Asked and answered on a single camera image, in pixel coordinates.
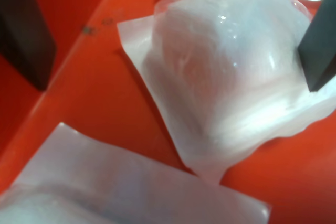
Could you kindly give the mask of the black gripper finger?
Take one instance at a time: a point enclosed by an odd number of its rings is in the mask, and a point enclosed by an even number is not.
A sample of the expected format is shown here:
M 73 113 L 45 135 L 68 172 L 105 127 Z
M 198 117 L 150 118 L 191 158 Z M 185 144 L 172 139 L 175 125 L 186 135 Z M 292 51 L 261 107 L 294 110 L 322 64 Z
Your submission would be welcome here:
M 1 0 L 1 54 L 37 90 L 47 89 L 56 44 L 36 0 Z
M 298 53 L 311 92 L 335 77 L 335 0 L 322 0 Z

